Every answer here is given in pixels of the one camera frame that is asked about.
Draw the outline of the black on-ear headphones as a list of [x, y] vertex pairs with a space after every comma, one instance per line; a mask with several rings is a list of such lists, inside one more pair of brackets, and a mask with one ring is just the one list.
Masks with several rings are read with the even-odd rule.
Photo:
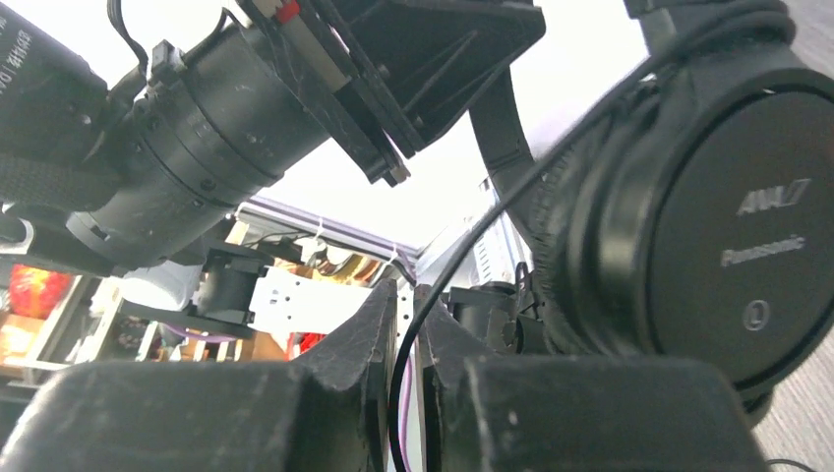
[[648, 58], [534, 156], [503, 72], [470, 109], [560, 355], [718, 368], [751, 424], [833, 325], [833, 82], [783, 1], [629, 1]]

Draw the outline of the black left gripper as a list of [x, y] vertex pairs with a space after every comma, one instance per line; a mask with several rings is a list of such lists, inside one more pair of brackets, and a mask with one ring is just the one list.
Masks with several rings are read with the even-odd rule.
[[226, 13], [192, 49], [154, 49], [149, 150], [189, 189], [259, 190], [334, 140], [371, 182], [397, 185], [409, 173], [387, 134], [406, 157], [426, 148], [545, 30], [530, 1], [339, 2], [384, 131], [293, 4], [249, 26]]

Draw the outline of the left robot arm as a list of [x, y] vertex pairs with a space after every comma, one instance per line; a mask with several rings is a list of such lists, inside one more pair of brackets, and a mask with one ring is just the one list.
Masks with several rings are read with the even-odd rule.
[[1, 255], [107, 277], [174, 262], [231, 289], [171, 312], [250, 335], [244, 296], [261, 254], [209, 241], [229, 212], [333, 140], [371, 182], [464, 114], [486, 160], [522, 153], [509, 67], [545, 33], [530, 1], [244, 1], [189, 51], [131, 38], [137, 63], [109, 86], [64, 44], [1, 9]]

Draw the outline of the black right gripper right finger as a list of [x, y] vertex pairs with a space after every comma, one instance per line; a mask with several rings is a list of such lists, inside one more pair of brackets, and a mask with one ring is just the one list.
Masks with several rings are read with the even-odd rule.
[[428, 471], [762, 471], [735, 391], [668, 357], [502, 355], [437, 304], [417, 342]]

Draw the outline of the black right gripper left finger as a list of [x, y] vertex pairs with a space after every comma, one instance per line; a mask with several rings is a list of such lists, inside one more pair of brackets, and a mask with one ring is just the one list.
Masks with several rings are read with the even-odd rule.
[[290, 362], [96, 362], [56, 373], [5, 471], [382, 471], [393, 282]]

